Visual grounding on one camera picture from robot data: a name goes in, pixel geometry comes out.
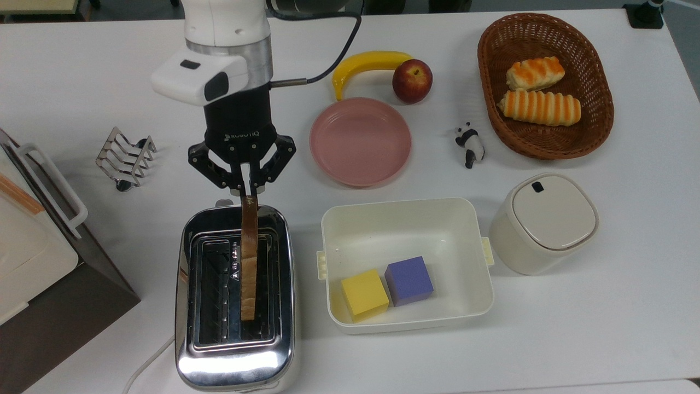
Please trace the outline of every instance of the banana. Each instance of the banana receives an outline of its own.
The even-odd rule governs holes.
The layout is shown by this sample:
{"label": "banana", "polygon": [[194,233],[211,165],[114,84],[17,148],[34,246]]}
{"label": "banana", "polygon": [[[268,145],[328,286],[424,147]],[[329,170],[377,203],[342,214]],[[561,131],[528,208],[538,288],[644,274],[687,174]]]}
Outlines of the banana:
{"label": "banana", "polygon": [[369,70],[394,70],[409,59],[413,56],[393,50],[371,50],[345,58],[333,72],[335,99],[343,100],[343,87],[353,76]]}

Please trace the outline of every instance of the bread box handle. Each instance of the bread box handle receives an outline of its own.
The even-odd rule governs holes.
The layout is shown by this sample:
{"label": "bread box handle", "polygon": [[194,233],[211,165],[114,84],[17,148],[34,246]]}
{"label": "bread box handle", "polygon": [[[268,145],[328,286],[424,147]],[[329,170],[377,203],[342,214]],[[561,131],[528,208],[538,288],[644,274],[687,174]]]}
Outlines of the bread box handle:
{"label": "bread box handle", "polygon": [[318,280],[326,280],[328,271],[326,268],[326,252],[323,250],[316,252],[316,265],[318,266]]}
{"label": "bread box handle", "polygon": [[[53,206],[54,210],[61,217],[61,220],[66,224],[68,230],[70,230],[70,232],[76,238],[80,238],[81,235],[78,234],[77,228],[88,217],[88,209],[85,207],[85,204],[83,204],[83,202],[80,200],[73,188],[71,188],[71,185],[68,184],[66,178],[64,178],[61,172],[58,170],[58,168],[56,168],[56,165],[51,161],[50,158],[48,158],[48,156],[46,156],[41,151],[41,149],[39,149],[38,146],[34,144],[24,144],[18,148],[12,147],[12,150],[20,159],[20,162],[29,173],[29,176],[34,180],[34,182],[36,182],[39,189],[43,192],[44,196],[46,196],[48,202]],[[56,182],[57,188],[63,193],[66,199],[69,200],[71,207],[77,212],[76,215],[71,219],[69,219],[66,213],[63,212],[63,210],[61,210],[61,208],[56,203],[56,200],[53,199],[53,197],[48,192],[48,190],[46,190],[46,187],[41,182],[39,177],[36,176],[36,173],[34,172],[34,170],[32,170],[32,167],[29,166],[25,156],[28,156],[31,152],[36,152],[37,156],[39,157],[38,163],[46,171],[46,174],[49,176],[49,178]]]}

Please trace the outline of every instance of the purple block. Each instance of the purple block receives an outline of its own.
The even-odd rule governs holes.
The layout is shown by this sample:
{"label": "purple block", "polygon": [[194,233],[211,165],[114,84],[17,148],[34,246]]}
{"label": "purple block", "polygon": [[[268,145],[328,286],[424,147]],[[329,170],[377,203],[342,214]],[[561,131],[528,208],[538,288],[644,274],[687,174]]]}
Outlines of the purple block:
{"label": "purple block", "polygon": [[394,306],[421,301],[433,293],[431,277],[422,256],[389,264],[384,278]]}

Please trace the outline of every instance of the stainless steel toaster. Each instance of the stainless steel toaster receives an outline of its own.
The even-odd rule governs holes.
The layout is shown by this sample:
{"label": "stainless steel toaster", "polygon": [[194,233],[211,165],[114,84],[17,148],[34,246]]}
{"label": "stainless steel toaster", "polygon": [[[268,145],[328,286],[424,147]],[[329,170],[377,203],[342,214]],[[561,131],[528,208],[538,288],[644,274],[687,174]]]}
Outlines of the stainless steel toaster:
{"label": "stainless steel toaster", "polygon": [[180,377],[203,391],[278,393],[299,371],[295,279],[287,224],[258,208],[255,319],[240,318],[239,206],[197,213],[185,226],[175,315]]}

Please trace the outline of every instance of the yellow cube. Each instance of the yellow cube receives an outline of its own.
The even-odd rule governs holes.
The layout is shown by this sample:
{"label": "yellow cube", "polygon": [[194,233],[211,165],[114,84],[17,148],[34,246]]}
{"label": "yellow cube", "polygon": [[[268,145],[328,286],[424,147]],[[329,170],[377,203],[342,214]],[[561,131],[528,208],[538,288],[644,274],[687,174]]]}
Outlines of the yellow cube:
{"label": "yellow cube", "polygon": [[376,269],[343,279],[341,284],[350,316],[355,323],[384,313],[389,307],[389,298]]}

